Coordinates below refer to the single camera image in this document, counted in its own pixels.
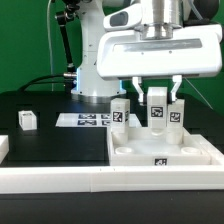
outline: sticker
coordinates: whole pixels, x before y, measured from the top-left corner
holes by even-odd
[[[102,125],[103,126],[110,126],[110,121],[107,121],[107,120],[102,121]]]
[[[128,121],[128,117],[129,117],[129,111],[126,111],[126,113],[125,113],[125,122]]]
[[[151,108],[151,117],[163,117],[163,108],[162,107],[152,107]]]
[[[79,119],[96,119],[96,114],[79,114]]]
[[[113,121],[114,122],[123,122],[123,113],[122,112],[113,112]]]
[[[165,158],[159,158],[155,159],[155,166],[166,166],[167,165],[167,159]]]
[[[171,112],[170,113],[170,122],[180,123],[180,113]]]
[[[110,114],[101,114],[102,120],[110,120]]]
[[[79,120],[78,126],[96,126],[96,120]]]

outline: white robot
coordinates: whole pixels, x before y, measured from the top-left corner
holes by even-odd
[[[192,0],[81,0],[78,6],[83,60],[74,99],[110,102],[126,93],[120,80],[133,78],[141,102],[141,78],[212,76],[222,66],[220,25],[183,28],[190,11],[200,16]],[[105,18],[103,6],[124,9]]]
[[[218,74],[222,27],[200,22],[184,27],[190,6],[196,10],[191,0],[133,0],[129,7],[107,16],[104,27],[108,33],[100,41],[97,59],[100,76],[105,80],[134,77],[142,102],[137,84],[141,78],[174,76],[174,81],[181,82],[176,75]]]

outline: white box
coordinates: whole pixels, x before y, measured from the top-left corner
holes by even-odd
[[[19,111],[19,124],[23,131],[36,130],[36,115],[32,111]]]

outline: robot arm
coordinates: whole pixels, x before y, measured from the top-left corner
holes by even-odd
[[[104,79],[206,77],[222,67],[219,24],[183,27],[181,0],[139,0],[106,17],[97,69]]]

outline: small white cube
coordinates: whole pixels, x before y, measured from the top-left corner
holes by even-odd
[[[36,115],[32,111],[19,111],[19,124],[23,131],[36,130]]]
[[[167,87],[149,87],[147,94],[148,126],[152,129],[166,128]]]

